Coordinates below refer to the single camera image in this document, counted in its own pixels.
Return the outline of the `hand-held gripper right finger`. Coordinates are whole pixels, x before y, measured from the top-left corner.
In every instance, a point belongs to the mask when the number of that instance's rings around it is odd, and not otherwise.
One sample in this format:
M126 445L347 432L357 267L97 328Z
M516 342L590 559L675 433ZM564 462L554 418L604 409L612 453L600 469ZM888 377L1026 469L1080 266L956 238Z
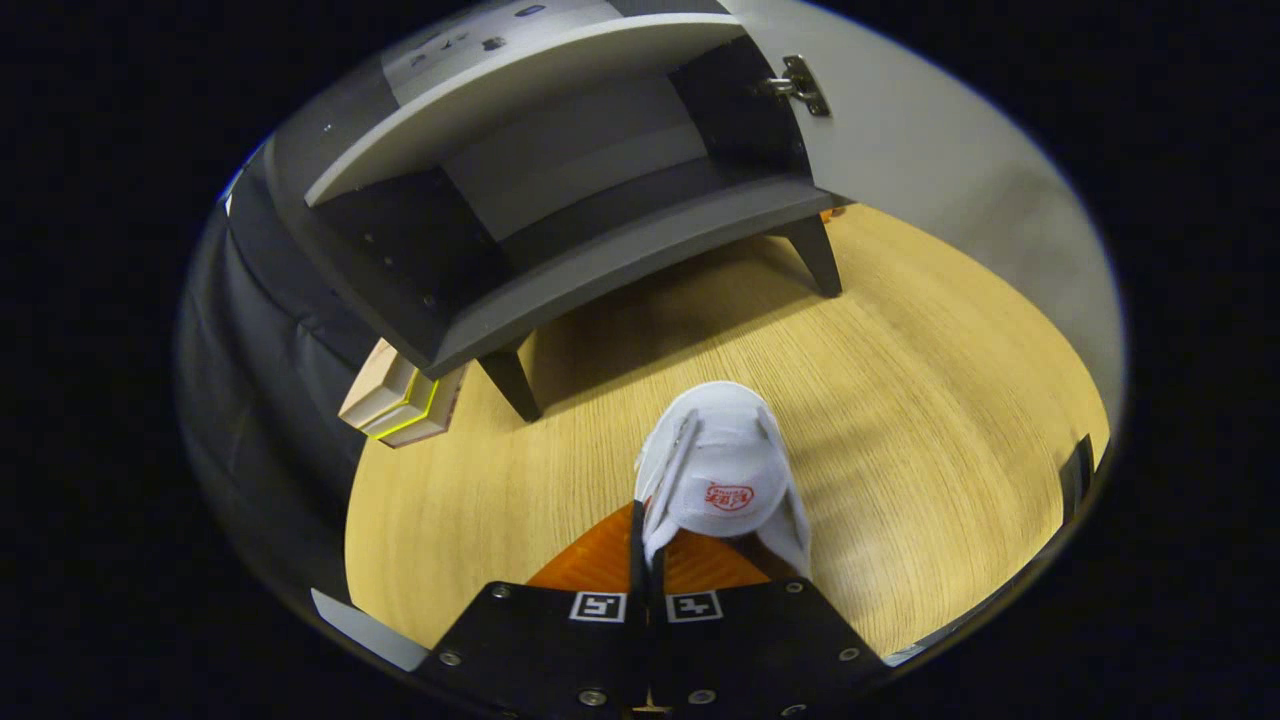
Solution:
M846 719L890 666L800 577L673 593L652 566L650 701L669 719Z

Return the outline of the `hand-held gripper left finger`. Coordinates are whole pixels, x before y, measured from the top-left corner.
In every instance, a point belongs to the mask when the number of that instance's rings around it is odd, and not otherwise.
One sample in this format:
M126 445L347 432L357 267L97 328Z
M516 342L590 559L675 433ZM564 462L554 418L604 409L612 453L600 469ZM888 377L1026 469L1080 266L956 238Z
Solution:
M486 583L415 676L479 719L626 719L648 694L643 506L627 502L524 583Z

